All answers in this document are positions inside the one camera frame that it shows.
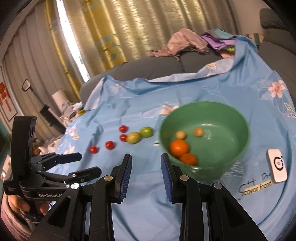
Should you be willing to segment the pink left sleeve forearm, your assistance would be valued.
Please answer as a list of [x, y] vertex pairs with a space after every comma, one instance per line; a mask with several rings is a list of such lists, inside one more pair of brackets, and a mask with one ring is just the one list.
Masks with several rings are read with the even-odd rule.
[[34, 223], [28, 222], [13, 212], [6, 195], [3, 196], [1, 202], [1, 219], [16, 240], [28, 240], [36, 227]]

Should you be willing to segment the person's left hand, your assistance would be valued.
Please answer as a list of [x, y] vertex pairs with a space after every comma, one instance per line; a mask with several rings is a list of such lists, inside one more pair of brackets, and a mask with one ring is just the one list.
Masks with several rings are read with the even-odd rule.
[[[29, 212], [30, 206], [27, 202], [25, 202], [22, 198], [16, 195], [9, 195], [8, 196], [8, 204], [10, 208], [18, 215], [20, 215], [20, 211]], [[39, 212], [43, 215], [46, 215], [49, 210], [49, 202], [36, 202], [36, 207], [39, 209]]]

